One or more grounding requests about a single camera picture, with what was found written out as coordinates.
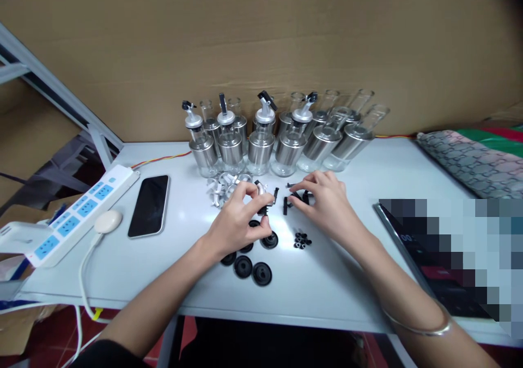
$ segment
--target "red and yellow wire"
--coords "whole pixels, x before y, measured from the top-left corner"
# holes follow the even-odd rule
[[[162,157],[162,158],[156,158],[156,159],[152,159],[152,160],[149,160],[149,161],[143,161],[143,162],[140,162],[139,164],[131,166],[131,169],[136,169],[138,166],[143,166],[145,164],[150,164],[151,162],[161,161],[161,160],[164,160],[164,159],[178,158],[178,157],[181,157],[181,156],[189,155],[191,153],[192,152],[187,152],[185,154],[178,154],[178,155],[168,155],[168,156],[165,156],[165,157]]]

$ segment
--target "bracelet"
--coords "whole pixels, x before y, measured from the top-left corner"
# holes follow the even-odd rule
[[[383,309],[383,312],[385,313],[385,315],[387,315],[388,318],[392,322],[396,323],[397,325],[400,325],[401,327],[403,327],[404,329],[406,329],[412,333],[420,334],[420,335],[424,335],[424,336],[441,336],[450,331],[450,329],[452,327],[452,317],[451,317],[451,314],[448,313],[447,309],[439,301],[434,299],[434,302],[441,308],[441,311],[443,312],[443,314],[445,316],[445,323],[443,324],[443,326],[440,329],[433,330],[433,331],[418,330],[418,329],[409,327],[407,325],[404,325],[403,323],[398,322],[391,315],[389,315],[389,313],[385,310],[385,308],[382,307],[381,309]]]

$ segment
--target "cardboard wall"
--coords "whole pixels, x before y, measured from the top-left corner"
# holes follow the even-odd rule
[[[523,99],[509,0],[0,0],[0,21],[124,141],[189,138],[219,92],[371,88],[380,134],[475,122]]]
[[[80,128],[21,79],[0,85],[0,172],[29,179]],[[0,206],[22,185],[0,177]]]

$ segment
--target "phone screen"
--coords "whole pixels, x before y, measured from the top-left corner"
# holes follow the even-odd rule
[[[129,237],[159,233],[167,199],[169,176],[149,177],[142,181],[135,211],[129,226]]]

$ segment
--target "power strip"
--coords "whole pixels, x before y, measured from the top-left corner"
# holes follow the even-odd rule
[[[98,216],[113,207],[139,177],[140,172],[115,165],[50,225],[52,232],[38,248],[25,253],[31,264],[56,266],[94,226]]]

